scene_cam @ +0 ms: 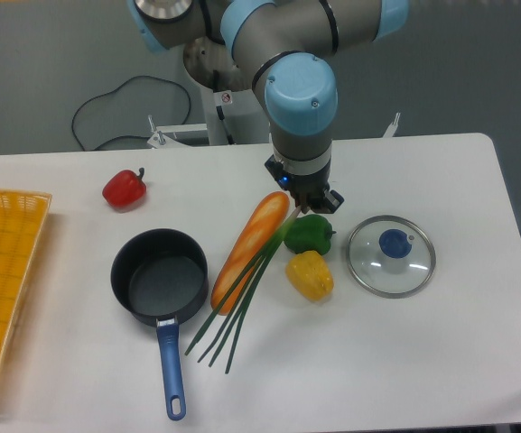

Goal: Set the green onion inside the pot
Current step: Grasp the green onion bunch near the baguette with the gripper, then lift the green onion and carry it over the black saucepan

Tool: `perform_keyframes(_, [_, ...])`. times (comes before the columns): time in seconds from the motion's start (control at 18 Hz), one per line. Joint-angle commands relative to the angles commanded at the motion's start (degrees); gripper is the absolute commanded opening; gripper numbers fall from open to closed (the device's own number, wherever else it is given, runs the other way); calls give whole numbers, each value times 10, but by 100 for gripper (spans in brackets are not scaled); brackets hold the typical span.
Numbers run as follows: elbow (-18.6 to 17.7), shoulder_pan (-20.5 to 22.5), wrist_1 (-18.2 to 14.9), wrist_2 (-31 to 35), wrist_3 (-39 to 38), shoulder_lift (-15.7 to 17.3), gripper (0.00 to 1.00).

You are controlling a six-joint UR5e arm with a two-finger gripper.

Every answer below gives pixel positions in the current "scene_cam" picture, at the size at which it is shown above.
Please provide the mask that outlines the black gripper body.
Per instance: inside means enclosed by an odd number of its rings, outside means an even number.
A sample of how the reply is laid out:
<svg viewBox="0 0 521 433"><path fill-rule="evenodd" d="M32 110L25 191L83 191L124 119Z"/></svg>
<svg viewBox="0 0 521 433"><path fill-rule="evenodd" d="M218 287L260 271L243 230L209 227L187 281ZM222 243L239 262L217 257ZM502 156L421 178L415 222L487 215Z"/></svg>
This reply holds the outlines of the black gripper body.
<svg viewBox="0 0 521 433"><path fill-rule="evenodd" d="M314 198L330 189L330 156L322 154L313 160L299 161L274 154L265 167L278 186L294 198L299 193L311 193Z"/></svg>

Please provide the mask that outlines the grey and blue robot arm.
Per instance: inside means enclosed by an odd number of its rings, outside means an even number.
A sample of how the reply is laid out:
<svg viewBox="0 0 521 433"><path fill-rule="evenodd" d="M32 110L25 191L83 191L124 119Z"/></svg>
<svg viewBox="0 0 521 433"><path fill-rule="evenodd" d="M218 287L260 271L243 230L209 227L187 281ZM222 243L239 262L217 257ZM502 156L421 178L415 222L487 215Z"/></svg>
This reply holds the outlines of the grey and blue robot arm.
<svg viewBox="0 0 521 433"><path fill-rule="evenodd" d="M326 57L379 40L406 23L406 1L131 1L145 43L170 49L218 41L243 73L270 126L265 166L297 207L332 214L330 188L336 78Z"/></svg>

